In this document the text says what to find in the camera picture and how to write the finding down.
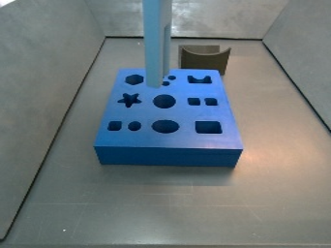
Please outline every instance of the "square hole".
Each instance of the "square hole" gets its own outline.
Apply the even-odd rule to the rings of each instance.
[[[201,105],[201,99],[199,98],[191,97],[191,98],[187,98],[187,101],[189,101],[189,104],[193,106]]]
[[[122,121],[110,121],[107,129],[110,131],[121,131],[121,129],[122,129]]]
[[[195,131],[198,134],[221,134],[224,132],[220,121],[195,121]]]
[[[218,99],[217,98],[206,98],[205,99],[207,106],[217,106],[218,105]]]

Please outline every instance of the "hexagonal hole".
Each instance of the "hexagonal hole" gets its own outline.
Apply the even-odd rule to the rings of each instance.
[[[138,85],[145,82],[145,77],[134,74],[126,77],[126,82],[131,85]]]

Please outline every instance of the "gray wall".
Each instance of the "gray wall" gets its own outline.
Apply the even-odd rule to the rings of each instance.
[[[292,0],[265,43],[331,129],[331,1]]]
[[[174,0],[174,37],[262,39],[289,0]],[[107,36],[142,36],[142,0],[87,0]]]
[[[0,239],[103,41],[85,0],[0,9]]]

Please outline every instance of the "arch-shaped hole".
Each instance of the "arch-shaped hole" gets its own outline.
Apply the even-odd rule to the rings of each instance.
[[[139,121],[133,121],[129,125],[131,131],[139,131],[142,129],[142,123]]]
[[[177,99],[171,95],[159,95],[153,102],[159,108],[169,109],[175,105]]]
[[[189,83],[213,83],[211,76],[206,76],[203,79],[198,79],[194,76],[187,76]]]
[[[171,134],[181,129],[181,125],[174,120],[158,120],[153,123],[151,128],[158,133]]]

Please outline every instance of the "dark gray object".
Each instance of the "dark gray object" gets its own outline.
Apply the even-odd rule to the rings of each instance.
[[[293,0],[265,43],[331,129],[331,1]]]
[[[19,0],[0,9],[0,239],[105,34],[83,0]]]
[[[221,46],[181,46],[181,68],[218,70],[226,74],[232,48],[221,51]]]

